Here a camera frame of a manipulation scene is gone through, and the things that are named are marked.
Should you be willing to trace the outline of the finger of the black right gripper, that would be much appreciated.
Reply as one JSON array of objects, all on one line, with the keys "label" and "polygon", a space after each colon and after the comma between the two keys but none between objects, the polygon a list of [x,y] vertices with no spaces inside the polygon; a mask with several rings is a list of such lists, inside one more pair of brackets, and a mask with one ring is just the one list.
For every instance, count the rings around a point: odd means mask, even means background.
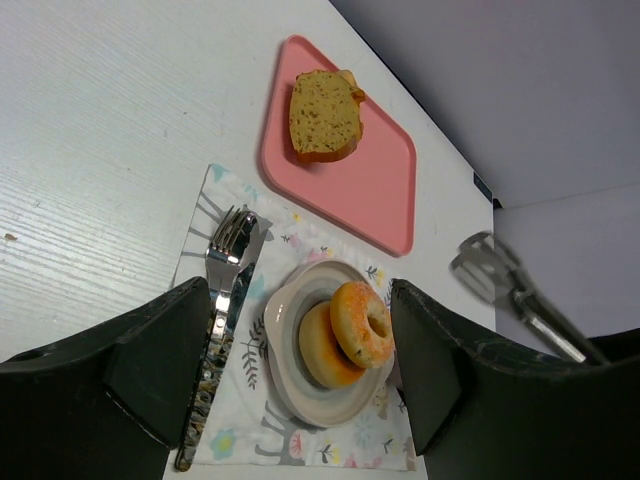
[{"label": "finger of the black right gripper", "polygon": [[591,343],[615,370],[638,370],[640,340],[638,334],[611,334],[591,337]]}]

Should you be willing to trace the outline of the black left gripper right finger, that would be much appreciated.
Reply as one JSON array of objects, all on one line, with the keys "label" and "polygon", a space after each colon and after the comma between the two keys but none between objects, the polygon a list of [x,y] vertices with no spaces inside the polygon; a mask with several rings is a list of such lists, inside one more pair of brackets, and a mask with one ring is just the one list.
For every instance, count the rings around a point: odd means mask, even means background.
[{"label": "black left gripper right finger", "polygon": [[515,343],[412,283],[391,288],[416,453],[432,479],[635,479],[639,369]]}]

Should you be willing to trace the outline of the orange donut bottom half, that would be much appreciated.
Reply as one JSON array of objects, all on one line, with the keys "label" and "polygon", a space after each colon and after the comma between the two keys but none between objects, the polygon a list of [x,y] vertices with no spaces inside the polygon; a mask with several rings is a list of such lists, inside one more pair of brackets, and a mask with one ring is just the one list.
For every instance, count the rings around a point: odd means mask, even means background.
[{"label": "orange donut bottom half", "polygon": [[307,370],[327,389],[340,389],[357,382],[365,369],[342,351],[332,329],[330,302],[315,305],[301,320],[299,348]]}]

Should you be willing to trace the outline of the grey kitchen tongs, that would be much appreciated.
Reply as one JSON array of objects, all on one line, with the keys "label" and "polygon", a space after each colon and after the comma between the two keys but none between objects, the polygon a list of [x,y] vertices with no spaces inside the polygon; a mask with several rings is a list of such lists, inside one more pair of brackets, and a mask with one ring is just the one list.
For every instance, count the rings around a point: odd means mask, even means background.
[{"label": "grey kitchen tongs", "polygon": [[481,231],[465,239],[449,270],[479,301],[511,314],[560,357],[589,365],[610,363],[539,291],[519,257],[493,233]]}]

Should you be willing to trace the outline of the orange donut half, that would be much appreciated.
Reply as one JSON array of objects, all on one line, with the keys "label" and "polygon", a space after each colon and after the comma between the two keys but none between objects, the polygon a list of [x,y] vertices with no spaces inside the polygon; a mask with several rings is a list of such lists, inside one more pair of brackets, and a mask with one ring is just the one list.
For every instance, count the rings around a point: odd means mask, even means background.
[{"label": "orange donut half", "polygon": [[330,301],[333,333],[346,356],[365,369],[379,368],[394,351],[391,315],[365,282],[341,285]]},{"label": "orange donut half", "polygon": [[365,369],[342,351],[332,329],[330,302],[315,305],[301,320],[299,348],[307,370],[327,389],[340,389],[357,382]]}]

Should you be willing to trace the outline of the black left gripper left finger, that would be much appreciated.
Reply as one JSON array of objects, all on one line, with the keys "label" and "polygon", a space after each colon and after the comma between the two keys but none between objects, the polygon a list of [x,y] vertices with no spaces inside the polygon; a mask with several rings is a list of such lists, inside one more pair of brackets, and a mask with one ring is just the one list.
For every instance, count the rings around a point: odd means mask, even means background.
[{"label": "black left gripper left finger", "polygon": [[207,343],[207,282],[1,364],[4,479],[160,479]]}]

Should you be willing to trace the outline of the orange donut top half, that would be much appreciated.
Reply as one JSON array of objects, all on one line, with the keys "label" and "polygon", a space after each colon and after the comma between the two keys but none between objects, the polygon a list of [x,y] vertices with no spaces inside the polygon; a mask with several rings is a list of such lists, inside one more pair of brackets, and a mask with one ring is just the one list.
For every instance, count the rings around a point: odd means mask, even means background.
[{"label": "orange donut top half", "polygon": [[346,356],[365,369],[379,368],[394,351],[391,315],[365,282],[341,285],[330,301],[333,333]]}]

